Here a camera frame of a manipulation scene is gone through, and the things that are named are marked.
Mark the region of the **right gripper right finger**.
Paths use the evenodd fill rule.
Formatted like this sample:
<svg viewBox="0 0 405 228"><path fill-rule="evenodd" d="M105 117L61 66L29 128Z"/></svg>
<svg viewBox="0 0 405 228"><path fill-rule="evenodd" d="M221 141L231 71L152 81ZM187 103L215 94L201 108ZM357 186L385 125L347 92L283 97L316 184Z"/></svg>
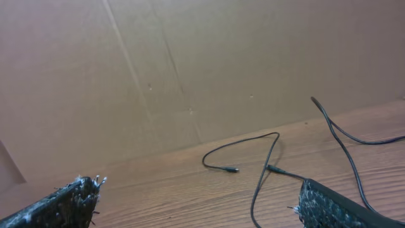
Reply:
<svg viewBox="0 0 405 228"><path fill-rule="evenodd" d="M305 179L297 206L305 228L403 228L313 179Z"/></svg>

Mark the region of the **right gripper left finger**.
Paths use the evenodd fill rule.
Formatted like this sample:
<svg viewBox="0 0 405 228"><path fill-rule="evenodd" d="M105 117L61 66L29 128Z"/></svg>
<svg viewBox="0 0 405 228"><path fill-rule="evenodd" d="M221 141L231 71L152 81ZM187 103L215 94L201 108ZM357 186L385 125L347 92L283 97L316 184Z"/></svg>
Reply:
<svg viewBox="0 0 405 228"><path fill-rule="evenodd" d="M89 228L105 177L78 176L39 201L1 219L1 228Z"/></svg>

